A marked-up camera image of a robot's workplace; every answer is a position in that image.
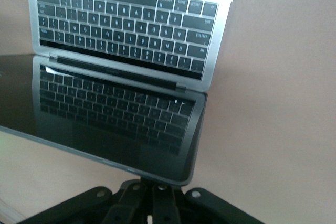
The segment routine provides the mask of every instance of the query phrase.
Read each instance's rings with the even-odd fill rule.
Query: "open laptop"
[[[230,3],[29,0],[40,137],[187,184]]]

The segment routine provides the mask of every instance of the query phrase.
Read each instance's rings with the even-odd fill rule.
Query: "keyboard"
[[[40,45],[201,80],[218,5],[37,0]]]
[[[194,102],[40,66],[40,109],[178,155]]]

